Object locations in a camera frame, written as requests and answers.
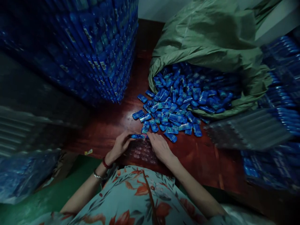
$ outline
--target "white wall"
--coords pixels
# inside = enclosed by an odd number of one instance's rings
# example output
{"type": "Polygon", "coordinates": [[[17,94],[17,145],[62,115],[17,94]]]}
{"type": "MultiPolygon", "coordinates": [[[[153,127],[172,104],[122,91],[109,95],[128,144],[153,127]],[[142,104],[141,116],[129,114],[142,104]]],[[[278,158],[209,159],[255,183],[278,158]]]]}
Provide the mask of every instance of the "white wall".
{"type": "Polygon", "coordinates": [[[139,0],[138,17],[166,22],[192,0],[139,0]]]}

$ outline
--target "yellow tag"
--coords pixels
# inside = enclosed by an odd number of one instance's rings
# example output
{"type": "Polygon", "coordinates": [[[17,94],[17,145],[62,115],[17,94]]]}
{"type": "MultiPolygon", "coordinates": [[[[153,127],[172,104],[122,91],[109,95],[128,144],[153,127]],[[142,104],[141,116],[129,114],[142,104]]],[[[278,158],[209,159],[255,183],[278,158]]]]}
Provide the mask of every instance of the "yellow tag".
{"type": "Polygon", "coordinates": [[[91,154],[91,153],[93,153],[92,149],[90,149],[88,152],[84,152],[84,155],[88,155],[88,154],[91,154]]]}

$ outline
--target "red bracelet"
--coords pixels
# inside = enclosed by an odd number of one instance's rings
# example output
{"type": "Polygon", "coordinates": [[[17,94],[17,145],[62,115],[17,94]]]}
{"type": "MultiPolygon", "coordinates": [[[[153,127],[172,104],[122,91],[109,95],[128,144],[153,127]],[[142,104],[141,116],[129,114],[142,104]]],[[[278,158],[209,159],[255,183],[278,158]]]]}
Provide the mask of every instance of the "red bracelet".
{"type": "Polygon", "coordinates": [[[113,166],[113,165],[108,166],[108,165],[105,163],[105,157],[103,158],[102,163],[103,163],[103,165],[104,165],[107,169],[110,169],[110,168],[112,168],[112,166],[113,166]]]}

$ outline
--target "wooden table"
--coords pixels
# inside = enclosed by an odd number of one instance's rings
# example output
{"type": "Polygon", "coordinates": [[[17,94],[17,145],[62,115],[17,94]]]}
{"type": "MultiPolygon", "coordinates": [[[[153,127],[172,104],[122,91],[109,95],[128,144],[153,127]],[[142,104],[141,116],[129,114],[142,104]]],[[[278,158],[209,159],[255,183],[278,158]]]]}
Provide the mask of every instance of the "wooden table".
{"type": "MultiPolygon", "coordinates": [[[[89,156],[103,158],[112,149],[116,137],[125,129],[141,132],[143,125],[139,120],[135,121],[132,114],[143,108],[143,103],[137,99],[137,95],[140,93],[145,95],[145,91],[149,88],[150,61],[151,58],[147,54],[138,55],[122,103],[103,104],[87,126],[66,144],[66,150],[84,154],[92,149],[89,156]]],[[[182,165],[201,184],[233,193],[244,193],[244,171],[239,151],[218,150],[203,129],[202,133],[203,137],[195,137],[181,132],[177,135],[176,143],[167,141],[182,165]]],[[[139,165],[166,175],[170,174],[162,164],[145,165],[130,157],[123,158],[121,161],[125,165],[139,165]]]]}

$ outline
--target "green sack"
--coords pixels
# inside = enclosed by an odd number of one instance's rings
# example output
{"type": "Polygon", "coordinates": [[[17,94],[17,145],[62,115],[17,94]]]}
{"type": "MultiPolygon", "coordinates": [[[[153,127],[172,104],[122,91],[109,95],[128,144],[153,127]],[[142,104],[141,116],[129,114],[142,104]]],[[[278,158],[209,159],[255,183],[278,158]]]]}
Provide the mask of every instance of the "green sack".
{"type": "Polygon", "coordinates": [[[231,110],[220,114],[193,112],[223,119],[255,107],[271,84],[268,67],[261,65],[262,52],[254,45],[255,24],[253,11],[239,11],[234,0],[193,0],[162,30],[152,54],[151,90],[157,93],[153,77],[166,65],[185,61],[242,76],[242,97],[232,102],[231,110]]]}

